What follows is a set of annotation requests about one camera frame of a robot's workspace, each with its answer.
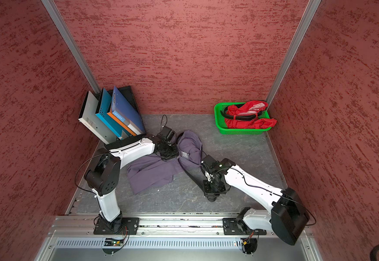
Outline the purple trousers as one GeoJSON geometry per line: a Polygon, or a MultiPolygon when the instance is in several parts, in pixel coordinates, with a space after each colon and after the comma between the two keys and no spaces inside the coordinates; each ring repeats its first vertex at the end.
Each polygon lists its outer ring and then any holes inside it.
{"type": "Polygon", "coordinates": [[[169,184],[173,176],[184,170],[201,167],[202,142],[191,130],[184,131],[177,139],[178,155],[162,159],[150,154],[133,161],[127,169],[127,177],[136,195],[152,187],[169,184]]]}

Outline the green plastic basket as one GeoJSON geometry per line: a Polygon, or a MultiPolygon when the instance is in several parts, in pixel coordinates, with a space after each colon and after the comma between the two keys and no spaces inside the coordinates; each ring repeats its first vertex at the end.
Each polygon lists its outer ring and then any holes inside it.
{"type": "Polygon", "coordinates": [[[262,132],[271,130],[272,127],[265,129],[235,129],[228,128],[225,122],[225,117],[222,115],[222,112],[225,112],[225,109],[230,105],[243,105],[240,102],[222,102],[214,106],[214,119],[216,127],[218,128],[220,134],[222,135],[259,135],[262,132]]]}

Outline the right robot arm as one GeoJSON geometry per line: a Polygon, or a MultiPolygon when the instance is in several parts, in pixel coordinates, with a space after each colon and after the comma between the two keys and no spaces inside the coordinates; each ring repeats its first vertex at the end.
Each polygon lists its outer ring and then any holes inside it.
{"type": "Polygon", "coordinates": [[[206,177],[201,187],[210,202],[236,188],[267,211],[261,214],[251,207],[244,208],[235,218],[240,234],[271,231],[286,244],[296,244],[310,221],[310,214],[295,190],[268,185],[227,158],[219,162],[206,156],[201,160],[200,168],[206,177]]]}

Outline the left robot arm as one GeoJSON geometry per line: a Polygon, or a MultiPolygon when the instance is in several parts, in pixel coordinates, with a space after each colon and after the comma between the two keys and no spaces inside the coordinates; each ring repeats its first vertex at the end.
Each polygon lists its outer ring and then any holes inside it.
{"type": "Polygon", "coordinates": [[[90,192],[99,205],[98,220],[94,234],[120,234],[127,231],[123,214],[116,199],[116,187],[121,169],[144,156],[157,153],[163,159],[171,159],[178,155],[173,144],[175,132],[164,128],[157,135],[140,134],[113,142],[97,150],[96,155],[86,160],[88,167],[84,174],[90,192]]]}

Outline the blue orange book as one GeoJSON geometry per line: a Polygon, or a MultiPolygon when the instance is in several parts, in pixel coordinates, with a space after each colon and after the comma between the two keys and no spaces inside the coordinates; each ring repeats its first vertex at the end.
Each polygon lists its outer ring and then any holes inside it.
{"type": "Polygon", "coordinates": [[[108,115],[132,136],[146,133],[135,96],[130,86],[113,88],[111,107],[108,115]]]}

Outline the black file rack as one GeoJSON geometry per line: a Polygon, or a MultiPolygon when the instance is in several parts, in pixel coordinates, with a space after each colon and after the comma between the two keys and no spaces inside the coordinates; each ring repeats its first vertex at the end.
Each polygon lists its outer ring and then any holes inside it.
{"type": "MultiPolygon", "coordinates": [[[[112,90],[106,90],[112,97],[112,92],[113,92],[113,89],[112,90]]],[[[115,148],[118,148],[120,147],[121,145],[125,145],[125,144],[130,144],[132,142],[135,142],[135,141],[138,141],[139,139],[141,139],[145,134],[140,134],[138,136],[132,136],[131,134],[129,135],[128,138],[125,138],[123,140],[119,140],[117,138],[117,140],[115,142],[112,142],[110,144],[106,144],[105,147],[107,149],[115,149],[115,148]]]]}

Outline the teal book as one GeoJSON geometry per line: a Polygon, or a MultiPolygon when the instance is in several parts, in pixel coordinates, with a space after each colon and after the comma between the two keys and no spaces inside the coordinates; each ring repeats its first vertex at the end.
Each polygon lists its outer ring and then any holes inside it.
{"type": "Polygon", "coordinates": [[[96,109],[96,116],[102,123],[119,139],[123,140],[129,137],[129,132],[126,131],[119,123],[117,123],[108,112],[111,108],[111,95],[103,89],[99,95],[99,100],[96,109]]]}

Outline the red garment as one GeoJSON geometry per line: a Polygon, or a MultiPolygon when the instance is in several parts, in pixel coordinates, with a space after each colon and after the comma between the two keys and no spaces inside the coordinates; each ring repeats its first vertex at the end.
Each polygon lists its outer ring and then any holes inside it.
{"type": "Polygon", "coordinates": [[[267,108],[265,101],[249,101],[229,105],[221,111],[221,115],[231,129],[267,129],[277,124],[275,119],[260,118],[267,108]]]}

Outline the grey white book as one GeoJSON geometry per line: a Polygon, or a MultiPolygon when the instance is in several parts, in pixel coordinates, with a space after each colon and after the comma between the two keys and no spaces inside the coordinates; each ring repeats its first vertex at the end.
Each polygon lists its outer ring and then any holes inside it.
{"type": "Polygon", "coordinates": [[[78,120],[104,144],[115,142],[117,140],[115,134],[96,115],[97,105],[97,98],[92,92],[88,91],[85,95],[78,120]]]}

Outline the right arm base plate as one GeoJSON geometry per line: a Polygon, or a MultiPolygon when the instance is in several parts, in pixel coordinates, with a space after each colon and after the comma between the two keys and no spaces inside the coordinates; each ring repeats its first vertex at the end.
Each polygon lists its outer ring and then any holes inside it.
{"type": "Polygon", "coordinates": [[[226,236],[265,236],[266,230],[263,229],[251,229],[243,221],[236,218],[223,218],[223,232],[226,236]]]}

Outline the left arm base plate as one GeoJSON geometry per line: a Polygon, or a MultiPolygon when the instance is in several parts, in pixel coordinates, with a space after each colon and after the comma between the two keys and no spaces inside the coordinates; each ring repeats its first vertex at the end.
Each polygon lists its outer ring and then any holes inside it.
{"type": "Polygon", "coordinates": [[[118,217],[112,222],[106,221],[103,217],[99,216],[95,222],[94,235],[123,235],[134,236],[137,234],[140,219],[138,217],[118,217]]]}

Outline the aluminium rail frame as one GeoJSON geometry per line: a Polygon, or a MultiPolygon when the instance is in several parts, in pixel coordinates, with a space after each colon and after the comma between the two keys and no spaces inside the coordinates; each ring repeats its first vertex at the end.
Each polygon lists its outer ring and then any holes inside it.
{"type": "Polygon", "coordinates": [[[254,253],[243,253],[242,236],[224,233],[227,214],[140,214],[124,246],[106,246],[94,234],[92,215],[58,216],[38,252],[38,261],[320,261],[306,229],[294,246],[274,233],[258,236],[254,253]]]}

